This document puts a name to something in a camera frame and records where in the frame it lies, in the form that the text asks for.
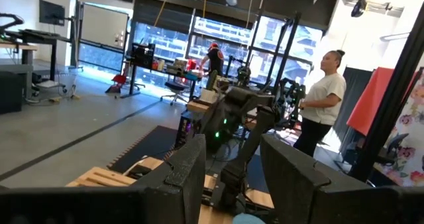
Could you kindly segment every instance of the hair bun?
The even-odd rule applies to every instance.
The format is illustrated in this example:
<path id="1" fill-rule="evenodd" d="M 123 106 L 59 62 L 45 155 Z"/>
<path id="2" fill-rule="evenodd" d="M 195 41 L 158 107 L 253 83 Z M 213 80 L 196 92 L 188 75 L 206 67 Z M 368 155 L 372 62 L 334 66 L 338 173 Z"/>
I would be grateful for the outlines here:
<path id="1" fill-rule="evenodd" d="M 343 50 L 337 50 L 337 52 L 341 55 L 344 56 L 346 54 L 346 52 L 344 52 Z"/>

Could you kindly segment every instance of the computer monitor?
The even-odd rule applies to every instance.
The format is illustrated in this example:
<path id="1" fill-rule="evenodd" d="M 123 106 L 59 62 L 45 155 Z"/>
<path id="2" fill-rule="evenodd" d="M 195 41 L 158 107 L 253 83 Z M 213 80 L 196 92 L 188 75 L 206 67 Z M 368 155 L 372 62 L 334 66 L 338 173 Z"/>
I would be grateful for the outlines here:
<path id="1" fill-rule="evenodd" d="M 65 7 L 44 0 L 40 0 L 40 23 L 49 25 L 65 25 Z"/>

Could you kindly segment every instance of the whiteboard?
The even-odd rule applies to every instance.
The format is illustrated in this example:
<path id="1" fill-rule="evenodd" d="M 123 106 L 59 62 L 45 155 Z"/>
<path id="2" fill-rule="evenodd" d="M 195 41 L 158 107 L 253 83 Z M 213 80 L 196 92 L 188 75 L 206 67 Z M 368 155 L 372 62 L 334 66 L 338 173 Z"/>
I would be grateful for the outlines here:
<path id="1" fill-rule="evenodd" d="M 123 49 L 127 23 L 126 13 L 85 4 L 81 39 Z"/>

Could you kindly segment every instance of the black floor mat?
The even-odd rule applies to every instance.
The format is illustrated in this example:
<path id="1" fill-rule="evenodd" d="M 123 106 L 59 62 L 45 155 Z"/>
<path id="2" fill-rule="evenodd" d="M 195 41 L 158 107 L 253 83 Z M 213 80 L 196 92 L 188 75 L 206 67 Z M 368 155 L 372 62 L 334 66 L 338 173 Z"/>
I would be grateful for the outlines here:
<path id="1" fill-rule="evenodd" d="M 250 188 L 269 194 L 268 187 L 265 182 L 264 171 L 262 170 L 262 162 L 260 156 L 255 154 L 247 166 L 247 182 Z"/>
<path id="2" fill-rule="evenodd" d="M 157 126 L 145 137 L 136 141 L 121 157 L 118 156 L 118 159 L 108 165 L 108 168 L 112 171 L 123 173 L 144 155 L 163 159 L 167 151 L 174 146 L 176 136 L 177 130 Z"/>

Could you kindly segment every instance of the concrete floor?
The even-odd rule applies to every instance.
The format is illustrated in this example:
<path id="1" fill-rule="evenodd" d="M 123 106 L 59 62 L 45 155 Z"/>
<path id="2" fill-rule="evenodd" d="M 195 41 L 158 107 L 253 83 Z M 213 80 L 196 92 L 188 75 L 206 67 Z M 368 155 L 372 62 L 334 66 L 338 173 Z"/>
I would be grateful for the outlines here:
<path id="1" fill-rule="evenodd" d="M 70 87 L 75 76 L 61 76 L 60 82 Z M 177 129 L 185 110 L 144 94 L 115 99 L 104 93 L 110 84 L 87 76 L 76 81 L 80 100 L 25 105 L 0 116 L 1 186 L 63 187 L 93 166 L 106 167 L 157 125 Z M 57 97 L 58 90 L 41 94 L 39 99 Z M 339 169 L 333 162 L 337 154 L 322 147 L 315 158 Z"/>

